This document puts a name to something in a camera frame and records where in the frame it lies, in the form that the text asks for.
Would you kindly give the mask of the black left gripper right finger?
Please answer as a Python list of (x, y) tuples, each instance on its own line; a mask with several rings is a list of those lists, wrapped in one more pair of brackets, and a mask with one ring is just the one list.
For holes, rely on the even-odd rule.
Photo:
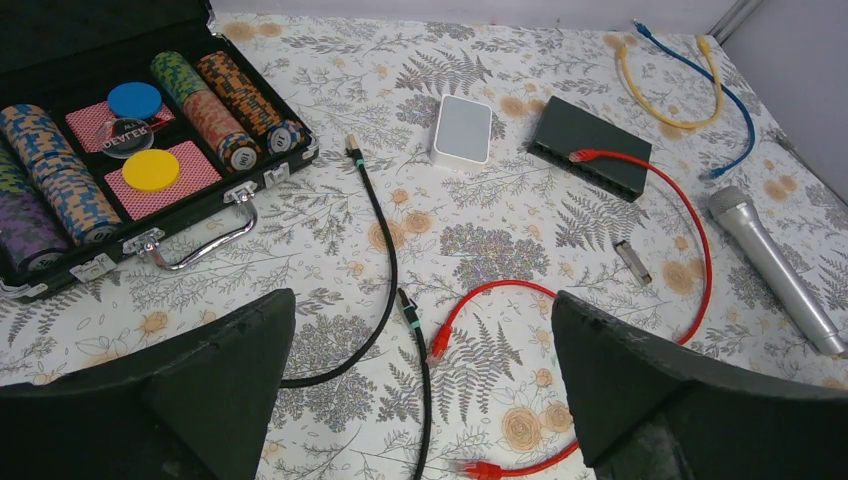
[(843, 479), (847, 394), (745, 370), (562, 291), (556, 353), (600, 479)]

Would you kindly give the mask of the white router box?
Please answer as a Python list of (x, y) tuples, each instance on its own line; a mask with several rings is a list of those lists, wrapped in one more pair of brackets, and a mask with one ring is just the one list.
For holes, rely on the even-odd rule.
[(439, 167), (481, 173), (488, 164), (491, 108), (455, 95), (441, 97), (430, 149), (430, 161)]

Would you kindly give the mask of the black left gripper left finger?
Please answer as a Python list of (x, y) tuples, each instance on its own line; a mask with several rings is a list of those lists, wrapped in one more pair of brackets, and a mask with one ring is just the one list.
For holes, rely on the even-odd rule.
[(1, 390), (5, 479), (251, 479), (291, 348), (295, 296), (46, 385)]

